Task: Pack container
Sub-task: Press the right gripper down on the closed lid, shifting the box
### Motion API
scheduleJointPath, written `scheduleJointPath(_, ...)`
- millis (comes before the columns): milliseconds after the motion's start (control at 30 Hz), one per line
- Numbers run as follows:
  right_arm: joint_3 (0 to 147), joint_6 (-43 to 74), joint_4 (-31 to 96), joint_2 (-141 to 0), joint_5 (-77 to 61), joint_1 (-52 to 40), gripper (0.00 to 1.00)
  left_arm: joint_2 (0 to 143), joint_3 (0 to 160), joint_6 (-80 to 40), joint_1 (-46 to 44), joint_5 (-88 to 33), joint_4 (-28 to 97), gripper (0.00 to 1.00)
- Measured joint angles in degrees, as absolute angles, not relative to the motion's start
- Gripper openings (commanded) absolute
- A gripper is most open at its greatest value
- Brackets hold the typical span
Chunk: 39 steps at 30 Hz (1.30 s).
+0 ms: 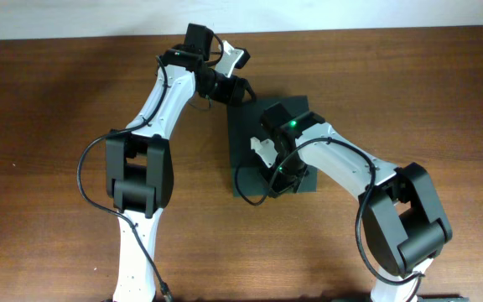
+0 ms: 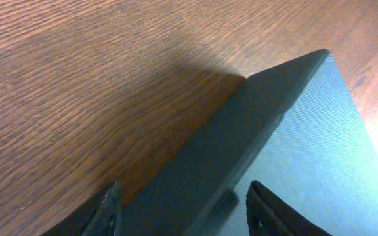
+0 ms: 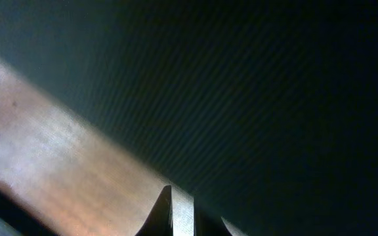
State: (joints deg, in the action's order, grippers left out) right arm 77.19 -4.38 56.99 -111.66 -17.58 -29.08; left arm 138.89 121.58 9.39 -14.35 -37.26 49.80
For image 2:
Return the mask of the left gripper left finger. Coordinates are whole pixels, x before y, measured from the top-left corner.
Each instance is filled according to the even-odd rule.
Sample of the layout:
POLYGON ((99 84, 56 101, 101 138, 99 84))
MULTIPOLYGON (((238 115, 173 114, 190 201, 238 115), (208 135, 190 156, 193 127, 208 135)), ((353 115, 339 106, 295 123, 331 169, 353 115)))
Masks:
POLYGON ((121 235, 121 188, 111 182, 43 236, 121 235))

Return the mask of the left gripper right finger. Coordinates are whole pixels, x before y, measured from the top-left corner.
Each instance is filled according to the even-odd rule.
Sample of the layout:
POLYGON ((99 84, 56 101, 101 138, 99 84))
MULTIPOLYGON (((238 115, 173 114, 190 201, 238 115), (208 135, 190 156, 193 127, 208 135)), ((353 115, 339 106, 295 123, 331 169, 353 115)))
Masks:
POLYGON ((250 236, 330 236, 258 181, 250 183, 246 215, 250 236))

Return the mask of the black cardboard box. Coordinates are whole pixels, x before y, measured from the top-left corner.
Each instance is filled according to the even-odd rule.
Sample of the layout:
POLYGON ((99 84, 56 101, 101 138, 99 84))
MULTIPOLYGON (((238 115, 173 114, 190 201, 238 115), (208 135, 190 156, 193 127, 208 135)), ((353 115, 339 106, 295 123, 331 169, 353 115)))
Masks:
POLYGON ((378 156, 328 50, 250 76, 122 212, 122 235, 249 235, 258 181, 330 235, 378 235, 378 156))

